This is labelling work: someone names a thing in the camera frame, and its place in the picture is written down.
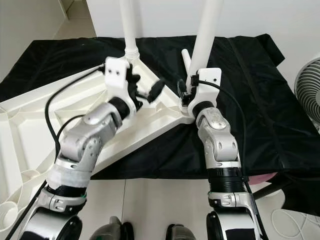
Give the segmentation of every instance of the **white plastic base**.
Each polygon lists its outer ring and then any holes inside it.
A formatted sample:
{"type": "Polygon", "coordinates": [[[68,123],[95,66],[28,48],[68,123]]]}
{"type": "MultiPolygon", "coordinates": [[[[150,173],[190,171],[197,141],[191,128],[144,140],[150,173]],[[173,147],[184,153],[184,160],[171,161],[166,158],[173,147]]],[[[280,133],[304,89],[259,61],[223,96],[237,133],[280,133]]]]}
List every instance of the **white plastic base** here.
{"type": "MultiPolygon", "coordinates": [[[[46,101],[59,88],[89,71],[91,69],[0,103],[0,216],[5,216],[0,217],[0,239],[9,232],[54,161],[54,141],[44,115],[46,101]]],[[[159,79],[139,59],[133,62],[133,71],[141,76],[138,88],[142,92],[148,92],[159,79]]],[[[55,131],[69,118],[87,113],[108,97],[105,78],[100,72],[71,86],[50,106],[55,131]]],[[[115,137],[104,146],[93,173],[178,124],[192,123],[192,117],[180,112],[179,102],[178,96],[166,86],[152,104],[144,101],[135,118],[125,119],[115,137]]],[[[65,131],[76,122],[72,121],[65,131]]]]}

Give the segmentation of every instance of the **floor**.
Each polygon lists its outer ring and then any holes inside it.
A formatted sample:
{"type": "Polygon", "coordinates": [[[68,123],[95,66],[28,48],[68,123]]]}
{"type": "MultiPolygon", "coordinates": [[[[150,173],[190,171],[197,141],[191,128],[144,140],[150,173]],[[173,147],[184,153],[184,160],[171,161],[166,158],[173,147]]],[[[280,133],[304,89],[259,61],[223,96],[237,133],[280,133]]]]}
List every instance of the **floor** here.
{"type": "MultiPolygon", "coordinates": [[[[55,39],[96,37],[85,2],[75,1],[67,15],[69,20],[55,39]]],[[[111,216],[117,216],[133,224],[137,240],[165,240],[166,229],[172,223],[185,225],[197,240],[205,240],[206,215],[212,210],[207,192],[207,180],[92,180],[87,204],[79,213],[83,221],[80,239],[89,239],[96,229],[109,223],[111,216]]],[[[257,200],[269,239],[318,240],[320,218],[281,210],[284,201],[282,191],[257,200]]]]}

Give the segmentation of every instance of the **white wall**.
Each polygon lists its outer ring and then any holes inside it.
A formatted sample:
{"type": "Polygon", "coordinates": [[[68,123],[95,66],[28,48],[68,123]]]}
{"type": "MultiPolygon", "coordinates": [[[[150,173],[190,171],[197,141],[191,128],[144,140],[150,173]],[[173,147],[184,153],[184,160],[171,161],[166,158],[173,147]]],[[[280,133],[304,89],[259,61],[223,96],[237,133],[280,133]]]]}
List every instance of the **white wall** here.
{"type": "MultiPolygon", "coordinates": [[[[204,0],[132,0],[138,37],[194,35],[204,0]]],[[[118,0],[87,0],[99,37],[123,37],[118,0]]],[[[320,53],[319,0],[225,0],[217,36],[269,33],[286,60],[278,69],[291,88],[300,68],[320,53]]]]}
{"type": "Polygon", "coordinates": [[[59,0],[0,0],[0,82],[33,40],[52,39],[64,19],[59,0]]]}

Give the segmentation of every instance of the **pink object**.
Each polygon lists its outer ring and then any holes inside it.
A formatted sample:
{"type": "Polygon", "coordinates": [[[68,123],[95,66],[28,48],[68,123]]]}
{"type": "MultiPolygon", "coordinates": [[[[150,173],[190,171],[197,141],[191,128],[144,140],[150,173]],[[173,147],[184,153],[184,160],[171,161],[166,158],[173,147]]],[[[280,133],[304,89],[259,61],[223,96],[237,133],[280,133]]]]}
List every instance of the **pink object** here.
{"type": "Polygon", "coordinates": [[[277,172],[268,173],[268,174],[261,174],[261,175],[256,175],[256,176],[249,176],[249,184],[255,185],[255,184],[260,184],[260,183],[266,182],[266,181],[272,179],[276,174],[277,174],[277,172]]]}

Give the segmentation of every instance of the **white cylindrical rod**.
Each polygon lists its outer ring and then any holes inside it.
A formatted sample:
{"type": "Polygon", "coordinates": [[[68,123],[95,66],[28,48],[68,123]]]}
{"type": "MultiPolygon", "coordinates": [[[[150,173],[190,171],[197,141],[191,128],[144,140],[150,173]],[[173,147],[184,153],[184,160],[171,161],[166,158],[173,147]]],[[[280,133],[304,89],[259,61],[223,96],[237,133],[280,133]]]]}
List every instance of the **white cylindrical rod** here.
{"type": "Polygon", "coordinates": [[[190,68],[190,63],[191,63],[189,52],[187,49],[182,49],[181,54],[182,54],[185,70],[188,73],[190,68]]]}
{"type": "Polygon", "coordinates": [[[129,62],[139,58],[136,45],[136,28],[131,0],[120,0],[121,18],[125,41],[125,57],[129,62]]]}
{"type": "Polygon", "coordinates": [[[198,69],[207,67],[223,4],[224,0],[205,0],[186,79],[186,89],[188,92],[191,90],[191,76],[195,75],[198,69]]]}

